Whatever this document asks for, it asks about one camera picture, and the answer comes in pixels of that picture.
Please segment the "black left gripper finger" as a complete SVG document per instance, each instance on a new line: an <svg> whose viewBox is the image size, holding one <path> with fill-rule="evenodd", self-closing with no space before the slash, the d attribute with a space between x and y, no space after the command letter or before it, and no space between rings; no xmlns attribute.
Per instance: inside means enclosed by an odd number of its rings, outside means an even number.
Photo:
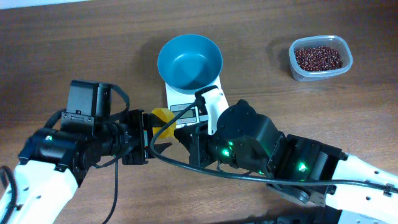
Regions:
<svg viewBox="0 0 398 224"><path fill-rule="evenodd" d="M153 150L156 154L162 154L168 147L172 145L171 142L154 144Z"/></svg>
<svg viewBox="0 0 398 224"><path fill-rule="evenodd" d="M150 128L162 128L165 125L165 121L160 119L155 114L149 113L147 116L147 124Z"/></svg>

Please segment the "yellow plastic measuring scoop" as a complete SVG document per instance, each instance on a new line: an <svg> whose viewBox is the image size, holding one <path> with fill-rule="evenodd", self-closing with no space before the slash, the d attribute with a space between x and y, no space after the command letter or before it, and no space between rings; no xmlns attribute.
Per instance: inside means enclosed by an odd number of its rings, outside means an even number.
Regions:
<svg viewBox="0 0 398 224"><path fill-rule="evenodd" d="M165 121L165 125L174 119L175 115L167 108L155 108L151 111L152 114L155 114L160 119ZM164 132L162 132L159 136L160 139L171 138L174 137L174 131L176 130L176 124L171 124ZM161 128L152 128L153 134L157 134Z"/></svg>

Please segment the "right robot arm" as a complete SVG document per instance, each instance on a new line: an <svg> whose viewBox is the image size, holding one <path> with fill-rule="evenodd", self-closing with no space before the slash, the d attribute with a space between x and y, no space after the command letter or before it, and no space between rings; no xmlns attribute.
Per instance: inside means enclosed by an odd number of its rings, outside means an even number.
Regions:
<svg viewBox="0 0 398 224"><path fill-rule="evenodd" d="M397 176L316 140L279 131L271 119L239 100L218 118L209 135L201 122L175 130L192 166L215 161L246 169L287 185L268 187L287 200L313 202L342 216L352 213L378 223L397 223Z"/></svg>

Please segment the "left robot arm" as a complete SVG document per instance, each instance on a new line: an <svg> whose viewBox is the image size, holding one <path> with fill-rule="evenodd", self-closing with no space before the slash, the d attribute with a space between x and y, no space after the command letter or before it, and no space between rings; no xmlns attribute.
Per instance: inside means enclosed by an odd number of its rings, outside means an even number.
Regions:
<svg viewBox="0 0 398 224"><path fill-rule="evenodd" d="M14 169L1 167L2 223L54 222L88 171L105 167L102 157L112 166L147 163L153 129L164 122L130 108L112 114L112 92L129 101L117 85L71 82L67 107L27 139Z"/></svg>

